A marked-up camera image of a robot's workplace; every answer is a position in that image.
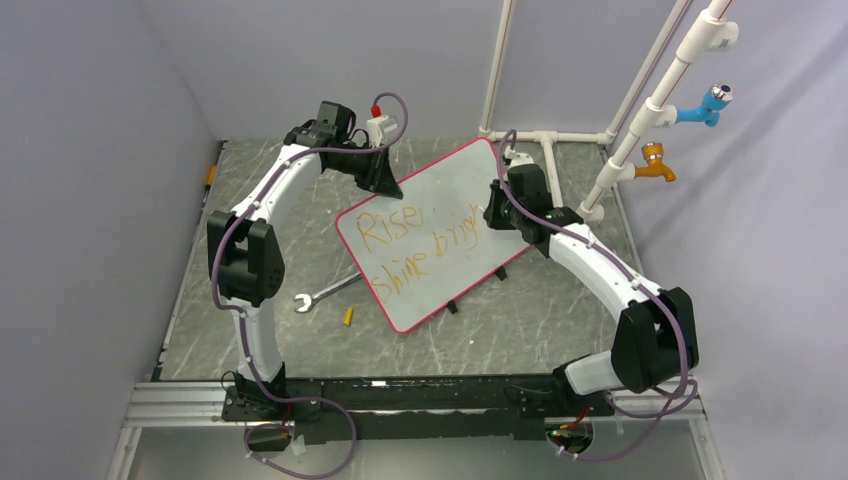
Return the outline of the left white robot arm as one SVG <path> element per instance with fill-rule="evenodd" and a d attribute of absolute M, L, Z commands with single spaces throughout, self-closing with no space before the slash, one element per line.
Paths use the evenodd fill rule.
<path fill-rule="evenodd" d="M 248 407 L 261 419 L 279 417 L 288 402 L 285 364 L 273 331 L 273 298 L 285 275 L 277 231 L 306 188 L 328 170 L 350 176 L 368 193 L 402 198 L 389 150 L 403 137 L 408 120 L 406 108 L 394 117 L 373 104 L 365 141 L 358 144 L 355 112 L 324 101 L 316 118 L 285 135 L 277 159 L 243 200 L 208 216 L 212 302 L 234 320 L 241 350 L 237 389 L 248 394 Z"/>

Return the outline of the red-framed whiteboard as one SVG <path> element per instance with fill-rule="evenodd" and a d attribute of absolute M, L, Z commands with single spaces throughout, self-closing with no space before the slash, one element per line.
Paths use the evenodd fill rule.
<path fill-rule="evenodd" d="M 373 195 L 340 213 L 336 230 L 393 331 L 405 334 L 528 246 L 489 228 L 494 145 L 474 139 L 400 181 L 400 199 Z"/>

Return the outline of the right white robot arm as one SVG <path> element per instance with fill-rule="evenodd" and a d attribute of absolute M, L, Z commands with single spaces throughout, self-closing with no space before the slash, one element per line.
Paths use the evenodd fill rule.
<path fill-rule="evenodd" d="M 699 362 L 694 307 L 682 288 L 664 288 L 639 274 L 605 246 L 583 219 L 557 207 L 545 172 L 534 163 L 498 169 L 484 219 L 492 230 L 517 231 L 544 257 L 579 279 L 616 322 L 607 350 L 569 361 L 554 371 L 551 401 L 574 415 L 590 394 L 625 389 L 642 393 Z"/>

